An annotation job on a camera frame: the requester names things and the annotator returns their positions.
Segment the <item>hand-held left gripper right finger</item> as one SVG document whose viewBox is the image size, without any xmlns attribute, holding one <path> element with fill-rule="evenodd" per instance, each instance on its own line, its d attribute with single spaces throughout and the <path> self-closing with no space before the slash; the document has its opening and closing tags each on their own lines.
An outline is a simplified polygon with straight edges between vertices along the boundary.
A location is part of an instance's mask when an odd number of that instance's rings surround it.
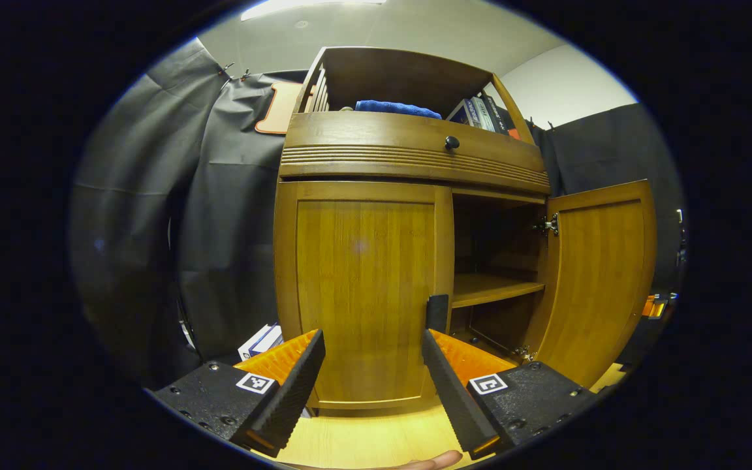
<svg viewBox="0 0 752 470">
<path fill-rule="evenodd" d="M 473 460 L 530 447 L 598 399 L 541 361 L 515 366 L 433 328 L 423 331 L 421 347 L 458 443 Z"/>
</svg>

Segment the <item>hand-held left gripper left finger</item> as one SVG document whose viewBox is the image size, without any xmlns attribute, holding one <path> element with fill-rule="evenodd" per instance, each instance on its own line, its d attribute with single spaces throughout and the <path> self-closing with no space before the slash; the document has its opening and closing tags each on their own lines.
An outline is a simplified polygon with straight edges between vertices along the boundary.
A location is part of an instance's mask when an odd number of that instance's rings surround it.
<svg viewBox="0 0 752 470">
<path fill-rule="evenodd" d="M 316 328 L 236 365 L 209 361 L 154 396 L 225 441 L 277 457 L 307 407 L 325 354 Z"/>
</svg>

